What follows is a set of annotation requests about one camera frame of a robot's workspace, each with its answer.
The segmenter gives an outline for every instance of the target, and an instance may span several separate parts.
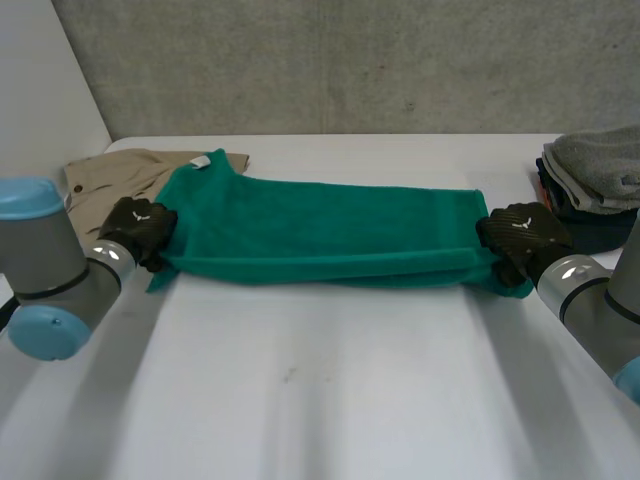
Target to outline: khaki shorts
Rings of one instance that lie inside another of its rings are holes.
[[[69,218],[86,246],[98,237],[114,204],[122,197],[153,201],[174,170],[203,152],[154,152],[142,148],[105,153],[72,162],[64,169],[69,185]],[[249,156],[228,153],[229,164],[244,173]]]

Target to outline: teal cloth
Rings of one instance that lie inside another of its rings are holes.
[[[210,166],[177,169],[156,199],[178,212],[178,225],[163,252],[170,268],[150,290],[184,271],[251,285],[465,283],[504,296],[531,292],[531,284],[507,289],[493,277],[496,257],[475,231],[487,215],[480,191],[259,180],[235,173],[223,150],[207,156]]]

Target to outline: white table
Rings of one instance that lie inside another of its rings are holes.
[[[536,198],[555,135],[120,140],[224,147],[248,175]],[[601,256],[608,267],[617,254]],[[0,341],[0,478],[631,479],[640,409],[533,294],[247,288],[138,272],[90,344],[41,364]]]

